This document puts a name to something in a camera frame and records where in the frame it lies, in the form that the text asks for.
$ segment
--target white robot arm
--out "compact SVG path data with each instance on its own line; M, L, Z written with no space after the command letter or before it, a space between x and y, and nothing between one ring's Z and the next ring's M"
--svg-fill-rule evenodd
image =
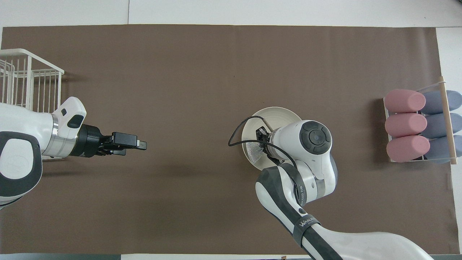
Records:
M337 168L330 155L332 137L323 124L304 120L271 133L262 128L257 131L256 141L262 144L268 157L278 164L262 170L255 184L258 199L263 207L285 226L295 242L311 258L433 259L419 246L402 236L383 232L334 232L321 226L312 215L305 212L302 206L332 193L337 182Z
M32 190L42 176L42 155L125 155L125 149L146 150L137 136L113 132L103 136L82 124L86 110L75 97L53 113L37 113L0 103L0 210Z

